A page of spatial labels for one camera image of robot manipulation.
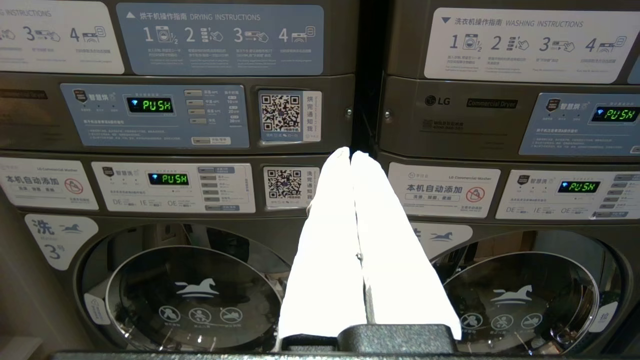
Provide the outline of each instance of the lg logo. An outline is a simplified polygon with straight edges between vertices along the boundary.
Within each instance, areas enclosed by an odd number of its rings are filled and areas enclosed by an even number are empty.
[[[424,98],[424,103],[427,104],[427,106],[433,106],[435,104],[438,104],[438,105],[449,105],[451,103],[451,98],[445,97],[443,99],[441,97],[435,97],[433,95],[429,95],[429,96]]]

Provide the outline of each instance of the prohibition sign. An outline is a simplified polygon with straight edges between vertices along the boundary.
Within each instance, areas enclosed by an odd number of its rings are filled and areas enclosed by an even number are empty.
[[[74,193],[76,195],[82,193],[82,191],[84,191],[84,188],[82,187],[82,184],[76,180],[76,179],[67,179],[65,180],[65,188],[70,192],[70,193]]]
[[[484,198],[484,189],[476,186],[467,191],[467,201],[478,202]]]

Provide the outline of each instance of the white sticker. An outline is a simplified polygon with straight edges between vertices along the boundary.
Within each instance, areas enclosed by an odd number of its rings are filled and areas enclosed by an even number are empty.
[[[316,194],[317,167],[265,167],[264,193],[268,208],[306,208]]]
[[[16,206],[98,210],[80,161],[0,158],[0,186]]]
[[[439,8],[430,79],[609,84],[640,30],[640,12]]]
[[[389,182],[407,215],[485,218],[499,177],[494,168],[389,165]]]
[[[595,320],[589,328],[589,332],[602,332],[609,322],[611,322],[611,319],[613,319],[613,314],[616,313],[617,308],[618,302],[614,301],[598,309],[598,314],[596,314]]]
[[[640,218],[640,172],[512,170],[495,218]]]
[[[99,297],[95,297],[89,293],[84,294],[84,306],[91,320],[98,325],[109,325],[109,315],[107,314],[107,307],[104,305],[104,300]]]
[[[107,6],[99,1],[3,0],[0,70],[122,74]]]
[[[318,142],[322,135],[322,92],[303,91],[303,135],[306,142]]]
[[[110,211],[254,213],[250,164],[92,163]]]
[[[471,239],[474,234],[473,229],[467,225],[411,222],[411,226],[429,260]]]
[[[98,232],[98,225],[86,217],[27,214],[25,223],[49,265],[66,270],[76,252]]]

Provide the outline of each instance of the control panel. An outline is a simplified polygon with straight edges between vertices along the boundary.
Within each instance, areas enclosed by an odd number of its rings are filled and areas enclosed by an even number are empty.
[[[640,172],[512,170],[496,219],[640,218]]]
[[[250,164],[93,162],[110,211],[254,213]]]
[[[61,84],[85,146],[247,148],[241,85]]]
[[[520,155],[640,156],[639,114],[639,94],[539,94]]]

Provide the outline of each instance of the qr code sticker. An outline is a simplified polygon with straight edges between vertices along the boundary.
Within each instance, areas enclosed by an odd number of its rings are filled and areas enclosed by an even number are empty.
[[[300,95],[262,95],[262,129],[300,132]]]
[[[300,199],[302,195],[302,171],[267,170],[270,199]]]

